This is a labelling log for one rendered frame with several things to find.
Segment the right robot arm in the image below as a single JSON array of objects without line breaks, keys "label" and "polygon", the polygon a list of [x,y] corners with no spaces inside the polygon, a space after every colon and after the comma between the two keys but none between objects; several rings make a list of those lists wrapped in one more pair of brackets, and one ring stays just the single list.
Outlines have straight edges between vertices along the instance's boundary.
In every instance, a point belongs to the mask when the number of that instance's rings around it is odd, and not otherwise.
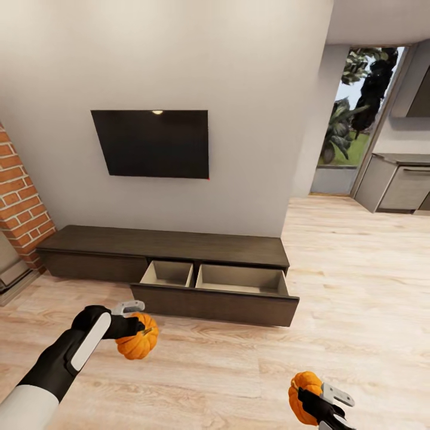
[{"label": "right robot arm", "polygon": [[336,406],[333,400],[354,407],[355,401],[345,391],[323,382],[320,396],[311,391],[299,388],[299,400],[303,402],[303,409],[313,415],[319,422],[319,430],[355,430],[344,418],[344,411]]}]

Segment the pumpkin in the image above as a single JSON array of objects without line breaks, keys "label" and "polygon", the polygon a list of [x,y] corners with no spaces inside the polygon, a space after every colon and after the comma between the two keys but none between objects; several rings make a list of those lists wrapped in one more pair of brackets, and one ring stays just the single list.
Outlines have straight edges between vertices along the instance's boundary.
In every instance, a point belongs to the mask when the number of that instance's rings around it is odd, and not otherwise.
[{"label": "pumpkin", "polygon": [[159,328],[156,326],[155,319],[148,314],[133,314],[129,316],[139,318],[145,325],[145,330],[138,331],[136,336],[122,337],[116,339],[117,350],[128,360],[143,359],[157,343]]},{"label": "pumpkin", "polygon": [[322,393],[322,381],[311,371],[299,372],[292,380],[291,387],[288,389],[289,402],[298,420],[304,425],[319,426],[318,419],[307,413],[303,409],[303,402],[299,398],[299,388],[311,391],[320,396]]}]

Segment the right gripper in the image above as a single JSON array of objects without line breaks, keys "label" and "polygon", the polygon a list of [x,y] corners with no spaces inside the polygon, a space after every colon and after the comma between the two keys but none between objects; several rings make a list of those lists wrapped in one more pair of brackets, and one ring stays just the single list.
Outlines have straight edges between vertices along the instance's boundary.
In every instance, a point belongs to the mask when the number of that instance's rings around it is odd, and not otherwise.
[{"label": "right gripper", "polygon": [[316,419],[318,419],[318,412],[324,407],[330,408],[342,416],[345,415],[344,411],[340,407],[324,401],[320,396],[312,393],[311,391],[304,390],[301,387],[299,388],[298,399],[303,402],[304,411],[313,415]]}]

